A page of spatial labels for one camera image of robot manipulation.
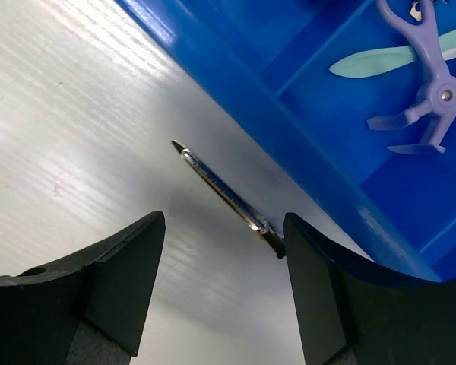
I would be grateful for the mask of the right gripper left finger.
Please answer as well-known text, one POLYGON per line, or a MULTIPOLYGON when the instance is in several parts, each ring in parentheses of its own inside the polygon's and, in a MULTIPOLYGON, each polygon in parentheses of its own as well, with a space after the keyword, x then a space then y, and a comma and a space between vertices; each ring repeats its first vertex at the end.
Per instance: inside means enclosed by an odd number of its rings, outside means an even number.
POLYGON ((137 356, 165 237, 154 211, 17 276, 0 276, 0 364, 128 364, 137 356))

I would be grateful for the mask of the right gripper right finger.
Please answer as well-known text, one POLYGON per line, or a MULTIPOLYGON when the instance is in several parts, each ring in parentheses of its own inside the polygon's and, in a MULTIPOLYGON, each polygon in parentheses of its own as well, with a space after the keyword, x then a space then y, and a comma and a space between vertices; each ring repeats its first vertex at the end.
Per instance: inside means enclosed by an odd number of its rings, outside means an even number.
POLYGON ((307 364, 456 364, 456 279, 386 268, 294 213, 283 230, 307 364))

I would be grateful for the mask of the purple eyelash curler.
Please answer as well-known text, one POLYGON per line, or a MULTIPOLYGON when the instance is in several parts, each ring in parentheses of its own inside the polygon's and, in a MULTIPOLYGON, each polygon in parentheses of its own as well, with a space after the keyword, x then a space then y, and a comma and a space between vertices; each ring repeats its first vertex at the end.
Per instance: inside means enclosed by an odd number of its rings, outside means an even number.
POLYGON ((418 90, 416 104, 396 116, 376 116, 366 121, 371 130, 404 129, 421 117, 432 115, 418 144, 389 146, 396 154, 443 154, 443 138, 456 118, 456 77, 451 75, 442 56, 434 5, 421 1, 422 20, 410 24, 396 15, 386 1, 378 0, 377 9, 383 19, 403 35, 423 64, 424 84, 418 90))

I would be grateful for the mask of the green spatula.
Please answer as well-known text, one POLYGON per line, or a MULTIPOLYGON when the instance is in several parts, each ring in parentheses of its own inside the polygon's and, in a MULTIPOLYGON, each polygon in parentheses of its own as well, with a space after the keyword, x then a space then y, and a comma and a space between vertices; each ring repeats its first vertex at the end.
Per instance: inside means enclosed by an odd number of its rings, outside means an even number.
MULTIPOLYGON (((439 37, 445 61, 456 59, 456 30, 439 37)), ((335 62, 329 71, 344 78, 369 78, 418 61, 412 46, 370 49, 357 52, 335 62)))

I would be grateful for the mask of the silver hair clip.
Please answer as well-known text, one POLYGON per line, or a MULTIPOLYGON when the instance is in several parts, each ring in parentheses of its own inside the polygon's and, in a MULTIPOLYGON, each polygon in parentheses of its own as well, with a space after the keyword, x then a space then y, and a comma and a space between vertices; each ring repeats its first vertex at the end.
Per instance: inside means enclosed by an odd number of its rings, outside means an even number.
MULTIPOLYGON (((424 19, 426 18, 426 15, 428 14, 428 11, 425 10, 424 8, 424 3, 426 1, 412 1, 410 4, 410 7, 408 9, 408 14, 411 16, 412 19, 414 19, 417 23, 422 23, 424 19)), ((436 16, 439 13, 439 10, 442 9, 442 5, 436 5, 436 3, 443 3, 444 6, 447 6, 450 4, 450 1, 436 1, 432 0, 430 3, 433 6, 433 14, 436 16)))

